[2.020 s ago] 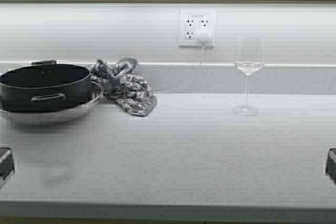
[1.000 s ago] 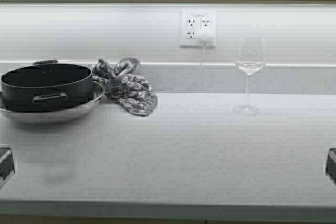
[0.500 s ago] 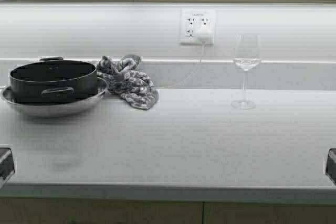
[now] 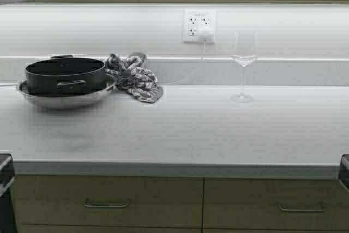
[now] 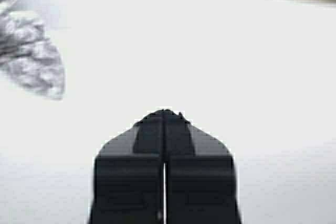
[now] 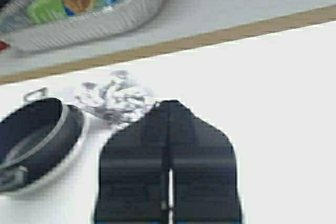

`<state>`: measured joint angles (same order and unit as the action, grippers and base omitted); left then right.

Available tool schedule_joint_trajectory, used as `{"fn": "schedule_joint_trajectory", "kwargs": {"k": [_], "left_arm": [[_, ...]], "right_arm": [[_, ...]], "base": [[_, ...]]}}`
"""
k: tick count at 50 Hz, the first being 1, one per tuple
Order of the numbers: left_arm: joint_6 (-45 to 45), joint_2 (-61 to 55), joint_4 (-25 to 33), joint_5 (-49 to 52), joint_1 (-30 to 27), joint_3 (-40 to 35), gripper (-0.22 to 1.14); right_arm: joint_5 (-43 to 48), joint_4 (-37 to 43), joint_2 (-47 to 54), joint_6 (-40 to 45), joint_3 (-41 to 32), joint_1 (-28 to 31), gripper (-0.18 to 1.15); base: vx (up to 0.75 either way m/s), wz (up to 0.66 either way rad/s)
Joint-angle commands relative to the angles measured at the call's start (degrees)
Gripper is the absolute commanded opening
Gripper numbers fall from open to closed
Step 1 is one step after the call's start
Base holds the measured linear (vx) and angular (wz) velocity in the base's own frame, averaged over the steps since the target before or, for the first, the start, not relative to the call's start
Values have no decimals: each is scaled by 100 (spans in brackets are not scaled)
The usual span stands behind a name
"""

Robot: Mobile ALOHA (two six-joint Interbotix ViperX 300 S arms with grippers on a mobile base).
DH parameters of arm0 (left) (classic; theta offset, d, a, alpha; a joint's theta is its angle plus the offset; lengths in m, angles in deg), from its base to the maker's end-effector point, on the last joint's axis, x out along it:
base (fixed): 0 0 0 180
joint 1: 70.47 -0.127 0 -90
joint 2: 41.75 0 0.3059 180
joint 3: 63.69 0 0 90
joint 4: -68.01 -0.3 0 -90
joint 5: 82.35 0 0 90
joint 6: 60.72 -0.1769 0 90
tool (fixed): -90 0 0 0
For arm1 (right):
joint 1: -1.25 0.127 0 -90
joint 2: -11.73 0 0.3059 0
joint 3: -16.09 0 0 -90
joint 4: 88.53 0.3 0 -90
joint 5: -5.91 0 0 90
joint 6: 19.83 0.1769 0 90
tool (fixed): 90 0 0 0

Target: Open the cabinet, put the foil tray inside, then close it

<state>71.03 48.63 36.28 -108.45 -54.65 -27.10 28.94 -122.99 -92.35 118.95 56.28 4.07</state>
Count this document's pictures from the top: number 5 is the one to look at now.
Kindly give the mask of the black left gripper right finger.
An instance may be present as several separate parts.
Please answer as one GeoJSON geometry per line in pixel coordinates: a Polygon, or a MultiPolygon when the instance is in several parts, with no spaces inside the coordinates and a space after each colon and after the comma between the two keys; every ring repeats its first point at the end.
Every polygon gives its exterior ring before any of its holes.
{"type": "Polygon", "coordinates": [[[168,223],[241,223],[234,158],[185,119],[164,111],[168,223]]]}

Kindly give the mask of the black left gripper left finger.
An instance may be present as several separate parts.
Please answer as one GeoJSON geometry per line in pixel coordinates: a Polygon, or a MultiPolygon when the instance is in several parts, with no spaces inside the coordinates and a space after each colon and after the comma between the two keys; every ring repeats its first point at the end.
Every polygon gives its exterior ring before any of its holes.
{"type": "Polygon", "coordinates": [[[163,223],[163,111],[105,143],[94,160],[89,223],[163,223]]]}

